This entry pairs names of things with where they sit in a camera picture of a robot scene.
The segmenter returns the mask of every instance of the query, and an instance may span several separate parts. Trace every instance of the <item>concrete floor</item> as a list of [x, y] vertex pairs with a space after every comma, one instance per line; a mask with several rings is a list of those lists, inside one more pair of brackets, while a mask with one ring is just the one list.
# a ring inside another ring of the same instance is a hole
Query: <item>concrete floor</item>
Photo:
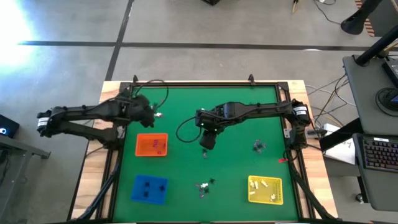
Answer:
[[[21, 124], [17, 139], [52, 151], [47, 161], [33, 159], [10, 213], [28, 223], [62, 222], [75, 190], [87, 141], [66, 135], [40, 138], [36, 114], [53, 106], [97, 104], [114, 47], [13, 46], [20, 40], [115, 42], [128, 0], [0, 2], [0, 113]], [[348, 35], [326, 21], [311, 0], [301, 0], [291, 15], [291, 0], [135, 0], [124, 42], [370, 46], [378, 38], [366, 31]], [[354, 0], [323, 6], [341, 22], [356, 11]], [[112, 80], [305, 80], [322, 86], [344, 74], [349, 51], [172, 49], [122, 47]], [[349, 86], [340, 92], [353, 102]], [[321, 107], [327, 94], [310, 96]], [[333, 106], [341, 102], [335, 100]], [[333, 113], [341, 122], [357, 118], [345, 106]], [[353, 177], [330, 179], [340, 218], [393, 222], [398, 213], [377, 212], [351, 197]]]

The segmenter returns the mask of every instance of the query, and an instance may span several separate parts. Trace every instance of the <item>keyboard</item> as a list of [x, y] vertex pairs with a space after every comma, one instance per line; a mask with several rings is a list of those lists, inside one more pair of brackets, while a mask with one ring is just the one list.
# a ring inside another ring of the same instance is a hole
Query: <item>keyboard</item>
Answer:
[[398, 139], [364, 136], [362, 146], [365, 168], [398, 172]]

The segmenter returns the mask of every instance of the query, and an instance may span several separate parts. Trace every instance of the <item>orange tray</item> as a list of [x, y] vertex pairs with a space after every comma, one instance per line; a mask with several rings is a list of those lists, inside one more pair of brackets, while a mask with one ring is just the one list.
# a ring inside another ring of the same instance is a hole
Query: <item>orange tray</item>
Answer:
[[167, 134], [138, 134], [136, 156], [166, 156]]

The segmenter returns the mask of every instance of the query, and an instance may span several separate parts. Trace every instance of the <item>blue tray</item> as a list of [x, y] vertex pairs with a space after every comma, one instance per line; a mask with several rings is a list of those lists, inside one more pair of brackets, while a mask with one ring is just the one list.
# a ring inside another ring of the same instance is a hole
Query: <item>blue tray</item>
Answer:
[[164, 205], [166, 191], [166, 178], [137, 175], [132, 186], [131, 200]]

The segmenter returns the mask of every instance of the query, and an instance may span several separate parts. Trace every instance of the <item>green table surface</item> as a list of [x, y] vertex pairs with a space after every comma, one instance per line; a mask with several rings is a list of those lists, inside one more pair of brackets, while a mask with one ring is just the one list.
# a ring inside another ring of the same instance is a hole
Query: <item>green table surface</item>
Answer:
[[[165, 96], [164, 88], [143, 88], [151, 102]], [[169, 98], [159, 109], [164, 116], [156, 118], [154, 128], [132, 123], [126, 132], [121, 174], [116, 196], [114, 222], [217, 222], [297, 220], [293, 187], [286, 162], [279, 163], [284, 151], [280, 118], [249, 119], [225, 129], [216, 138], [215, 148], [203, 158], [199, 140], [184, 143], [175, 137], [177, 126], [195, 115], [197, 109], [213, 109], [229, 101], [242, 103], [275, 103], [273, 86], [254, 88], [170, 88]], [[199, 132], [194, 121], [180, 130], [184, 139]], [[166, 157], [136, 157], [139, 133], [167, 133]], [[254, 142], [267, 144], [261, 154], [253, 151]], [[165, 205], [134, 202], [132, 186], [136, 175], [168, 179]], [[283, 205], [248, 201], [248, 176], [278, 177], [283, 183]], [[200, 198], [195, 184], [216, 180], [210, 193]]]

